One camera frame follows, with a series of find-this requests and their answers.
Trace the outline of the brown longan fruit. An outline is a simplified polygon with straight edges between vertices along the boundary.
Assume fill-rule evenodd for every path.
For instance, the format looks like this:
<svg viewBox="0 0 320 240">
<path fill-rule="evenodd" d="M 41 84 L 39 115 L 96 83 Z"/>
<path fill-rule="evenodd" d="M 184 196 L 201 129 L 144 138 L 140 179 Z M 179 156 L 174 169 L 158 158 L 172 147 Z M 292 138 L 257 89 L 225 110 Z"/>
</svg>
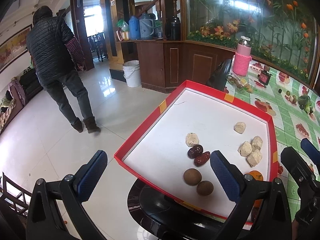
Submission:
<svg viewBox="0 0 320 240">
<path fill-rule="evenodd" d="M 197 169 L 189 168 L 184 172 L 183 180 L 189 186 L 196 186 L 201 182 L 202 175 Z"/>
</svg>

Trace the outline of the blue thermos jug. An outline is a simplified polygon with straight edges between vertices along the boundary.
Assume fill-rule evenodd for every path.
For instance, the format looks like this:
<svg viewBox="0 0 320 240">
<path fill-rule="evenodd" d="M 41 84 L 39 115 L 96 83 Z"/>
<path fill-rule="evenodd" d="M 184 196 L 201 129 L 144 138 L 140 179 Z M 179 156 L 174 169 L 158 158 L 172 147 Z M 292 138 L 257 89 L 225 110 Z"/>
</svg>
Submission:
<svg viewBox="0 0 320 240">
<path fill-rule="evenodd" d="M 136 16 L 131 16 L 129 20 L 129 38 L 131 40 L 140 40 L 139 19 Z"/>
</svg>

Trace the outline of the framed wall painting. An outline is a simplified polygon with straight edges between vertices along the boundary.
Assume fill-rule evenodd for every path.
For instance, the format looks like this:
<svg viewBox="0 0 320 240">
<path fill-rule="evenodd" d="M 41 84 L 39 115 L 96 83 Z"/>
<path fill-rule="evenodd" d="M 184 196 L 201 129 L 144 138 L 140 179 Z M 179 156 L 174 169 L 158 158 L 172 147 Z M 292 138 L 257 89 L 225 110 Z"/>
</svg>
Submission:
<svg viewBox="0 0 320 240">
<path fill-rule="evenodd" d="M 27 52 L 27 35 L 31 29 L 32 25 L 30 24 L 1 44 L 1 72 L 3 72 L 10 64 Z"/>
</svg>

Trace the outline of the wooden cabinet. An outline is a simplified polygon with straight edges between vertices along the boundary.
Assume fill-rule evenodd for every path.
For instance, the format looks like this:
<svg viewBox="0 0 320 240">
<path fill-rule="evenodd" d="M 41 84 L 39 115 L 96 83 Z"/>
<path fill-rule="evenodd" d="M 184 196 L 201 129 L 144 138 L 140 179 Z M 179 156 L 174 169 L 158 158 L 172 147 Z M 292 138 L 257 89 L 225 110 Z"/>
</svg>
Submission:
<svg viewBox="0 0 320 240">
<path fill-rule="evenodd" d="M 118 42 L 124 61 L 138 60 L 142 87 L 170 93 L 185 80 L 205 84 L 234 50 L 196 41 Z"/>
</svg>

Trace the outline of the dark jujube date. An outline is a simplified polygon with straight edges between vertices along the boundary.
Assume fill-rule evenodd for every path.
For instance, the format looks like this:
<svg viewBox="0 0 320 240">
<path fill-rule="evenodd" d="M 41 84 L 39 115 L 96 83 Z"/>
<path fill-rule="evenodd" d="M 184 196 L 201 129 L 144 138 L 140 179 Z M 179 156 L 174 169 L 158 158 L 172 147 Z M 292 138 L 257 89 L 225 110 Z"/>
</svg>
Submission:
<svg viewBox="0 0 320 240">
<path fill-rule="evenodd" d="M 203 146 L 198 144 L 198 145 L 195 145 L 193 147 L 191 147 L 189 150 L 188 150 L 188 157 L 190 159 L 195 159 L 196 157 L 198 157 L 199 155 L 201 155 L 203 153 Z"/>
</svg>

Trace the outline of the pink knit-sleeved bottle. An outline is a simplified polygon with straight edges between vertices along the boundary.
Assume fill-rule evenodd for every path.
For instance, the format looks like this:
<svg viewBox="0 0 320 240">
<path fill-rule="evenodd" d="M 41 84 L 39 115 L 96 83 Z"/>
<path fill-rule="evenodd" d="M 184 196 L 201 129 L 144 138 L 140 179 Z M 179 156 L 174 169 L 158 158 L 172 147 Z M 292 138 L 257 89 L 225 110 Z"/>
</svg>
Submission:
<svg viewBox="0 0 320 240">
<path fill-rule="evenodd" d="M 246 76 L 248 73 L 249 63 L 252 60 L 251 58 L 251 39 L 246 36 L 241 36 L 240 41 L 238 42 L 233 69 L 232 71 L 236 75 Z"/>
</svg>

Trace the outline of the black jar with cork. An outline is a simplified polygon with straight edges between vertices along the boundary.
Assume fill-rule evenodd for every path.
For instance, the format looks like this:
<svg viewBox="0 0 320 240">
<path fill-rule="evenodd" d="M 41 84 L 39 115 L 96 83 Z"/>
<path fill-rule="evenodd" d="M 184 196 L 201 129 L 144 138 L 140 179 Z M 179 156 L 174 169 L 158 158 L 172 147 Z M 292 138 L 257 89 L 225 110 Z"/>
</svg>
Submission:
<svg viewBox="0 0 320 240">
<path fill-rule="evenodd" d="M 267 86 L 269 84 L 270 78 L 272 74 L 269 73 L 270 67 L 267 65 L 264 65 L 263 70 L 258 75 L 258 80 L 262 85 Z"/>
</svg>

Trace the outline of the snack packets pile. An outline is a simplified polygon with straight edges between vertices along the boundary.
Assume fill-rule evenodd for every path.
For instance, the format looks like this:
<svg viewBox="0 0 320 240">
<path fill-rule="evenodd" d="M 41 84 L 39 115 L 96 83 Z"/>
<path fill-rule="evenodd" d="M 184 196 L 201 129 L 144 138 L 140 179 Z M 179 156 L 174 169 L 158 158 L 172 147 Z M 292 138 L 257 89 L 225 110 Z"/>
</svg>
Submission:
<svg viewBox="0 0 320 240">
<path fill-rule="evenodd" d="M 227 81 L 231 85 L 235 85 L 235 87 L 238 88 L 239 90 L 244 90 L 248 93 L 253 93 L 252 86 L 243 77 L 240 77 L 234 73 L 231 73 L 231 74 L 228 74 Z"/>
</svg>

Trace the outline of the red jujube date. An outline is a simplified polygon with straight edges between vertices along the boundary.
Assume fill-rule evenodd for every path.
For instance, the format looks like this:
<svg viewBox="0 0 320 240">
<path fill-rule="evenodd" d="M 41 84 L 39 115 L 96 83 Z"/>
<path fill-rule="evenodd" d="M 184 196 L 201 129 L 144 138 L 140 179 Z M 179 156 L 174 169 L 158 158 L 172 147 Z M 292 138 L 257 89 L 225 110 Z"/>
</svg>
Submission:
<svg viewBox="0 0 320 240">
<path fill-rule="evenodd" d="M 210 159 L 210 152 L 209 151 L 203 152 L 201 155 L 197 156 L 194 159 L 194 165 L 196 167 L 200 167 L 204 165 L 209 159 Z"/>
</svg>

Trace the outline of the small beige cake piece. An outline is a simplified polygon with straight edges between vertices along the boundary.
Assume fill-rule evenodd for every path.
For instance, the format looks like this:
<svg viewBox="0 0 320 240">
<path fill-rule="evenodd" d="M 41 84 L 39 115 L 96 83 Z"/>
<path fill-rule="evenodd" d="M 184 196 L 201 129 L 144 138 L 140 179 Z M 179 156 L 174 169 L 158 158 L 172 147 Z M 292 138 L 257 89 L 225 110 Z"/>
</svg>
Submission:
<svg viewBox="0 0 320 240">
<path fill-rule="evenodd" d="M 185 137 L 185 143 L 188 147 L 193 147 L 199 144 L 199 138 L 195 133 L 188 133 Z"/>
</svg>

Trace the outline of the orange tangerine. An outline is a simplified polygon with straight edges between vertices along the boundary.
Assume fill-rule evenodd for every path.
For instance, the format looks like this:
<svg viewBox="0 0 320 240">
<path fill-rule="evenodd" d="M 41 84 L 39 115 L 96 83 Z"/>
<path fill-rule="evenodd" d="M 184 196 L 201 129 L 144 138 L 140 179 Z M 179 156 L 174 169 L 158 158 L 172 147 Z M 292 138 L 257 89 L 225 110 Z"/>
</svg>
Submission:
<svg viewBox="0 0 320 240">
<path fill-rule="evenodd" d="M 263 181 L 264 180 L 263 175 L 256 170 L 250 171 L 249 173 L 245 174 L 244 179 L 246 181 L 253 181 L 253 180 Z"/>
</svg>

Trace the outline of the green bok choy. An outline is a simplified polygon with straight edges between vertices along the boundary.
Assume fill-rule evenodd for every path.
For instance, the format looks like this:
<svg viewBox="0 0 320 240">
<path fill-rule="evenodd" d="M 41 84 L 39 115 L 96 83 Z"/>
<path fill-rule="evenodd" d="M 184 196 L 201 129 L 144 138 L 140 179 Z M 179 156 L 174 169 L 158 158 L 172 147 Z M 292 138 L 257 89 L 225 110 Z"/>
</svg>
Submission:
<svg viewBox="0 0 320 240">
<path fill-rule="evenodd" d="M 310 96 L 303 94 L 298 97 L 298 105 L 306 114 L 310 115 L 313 113 L 313 107 L 311 105 Z"/>
</svg>

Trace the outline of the white plastic bucket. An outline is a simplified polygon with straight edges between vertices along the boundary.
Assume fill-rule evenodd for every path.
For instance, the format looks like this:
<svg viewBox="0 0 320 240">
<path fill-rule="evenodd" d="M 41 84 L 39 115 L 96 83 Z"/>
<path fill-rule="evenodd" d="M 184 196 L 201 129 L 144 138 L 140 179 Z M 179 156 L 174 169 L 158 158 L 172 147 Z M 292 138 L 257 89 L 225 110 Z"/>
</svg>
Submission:
<svg viewBox="0 0 320 240">
<path fill-rule="evenodd" d="M 138 60 L 127 61 L 123 64 L 124 78 L 131 88 L 141 85 L 140 65 Z"/>
</svg>

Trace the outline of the beige cake block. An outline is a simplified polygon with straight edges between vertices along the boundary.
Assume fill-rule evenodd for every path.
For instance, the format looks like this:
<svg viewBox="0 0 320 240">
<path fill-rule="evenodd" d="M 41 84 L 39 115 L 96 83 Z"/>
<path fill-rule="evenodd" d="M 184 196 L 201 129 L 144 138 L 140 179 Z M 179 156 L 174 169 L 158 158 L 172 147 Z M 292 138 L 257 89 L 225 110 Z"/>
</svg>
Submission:
<svg viewBox="0 0 320 240">
<path fill-rule="evenodd" d="M 246 160 L 250 167 L 255 167 L 261 162 L 262 157 L 263 156 L 259 150 L 254 150 L 250 155 L 247 156 Z"/>
<path fill-rule="evenodd" d="M 237 122 L 234 125 L 234 130 L 239 134 L 244 133 L 245 129 L 246 129 L 246 124 L 244 122 L 242 122 L 242 121 Z"/>
<path fill-rule="evenodd" d="M 260 151 L 263 146 L 263 140 L 259 136 L 255 136 L 251 141 L 252 151 Z"/>
<path fill-rule="evenodd" d="M 244 141 L 238 148 L 238 152 L 242 157 L 247 157 L 252 153 L 252 145 L 248 141 Z"/>
</svg>

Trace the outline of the person in dark jacket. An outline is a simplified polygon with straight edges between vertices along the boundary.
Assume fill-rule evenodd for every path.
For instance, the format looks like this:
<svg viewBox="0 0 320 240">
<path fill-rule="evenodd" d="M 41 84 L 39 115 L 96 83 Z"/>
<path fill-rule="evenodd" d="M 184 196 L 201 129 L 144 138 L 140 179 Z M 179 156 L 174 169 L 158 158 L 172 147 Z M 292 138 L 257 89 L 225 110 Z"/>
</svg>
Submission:
<svg viewBox="0 0 320 240">
<path fill-rule="evenodd" d="M 81 133 L 101 131 L 92 113 L 88 92 L 78 70 L 85 67 L 79 41 L 61 16 L 44 5 L 33 15 L 27 50 L 43 89 L 57 103 L 71 126 Z"/>
</svg>

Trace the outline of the red white tray box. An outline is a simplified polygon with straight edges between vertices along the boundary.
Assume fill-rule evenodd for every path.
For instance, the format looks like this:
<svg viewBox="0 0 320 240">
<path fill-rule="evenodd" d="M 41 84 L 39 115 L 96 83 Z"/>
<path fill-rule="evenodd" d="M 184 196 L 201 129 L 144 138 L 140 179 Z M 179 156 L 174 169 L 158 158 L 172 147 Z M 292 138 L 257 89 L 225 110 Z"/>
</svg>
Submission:
<svg viewBox="0 0 320 240">
<path fill-rule="evenodd" d="M 185 81 L 128 137 L 114 158 L 177 202 L 226 219 L 235 202 L 210 166 L 214 151 L 242 174 L 264 181 L 277 176 L 272 116 L 232 95 Z"/>
</svg>

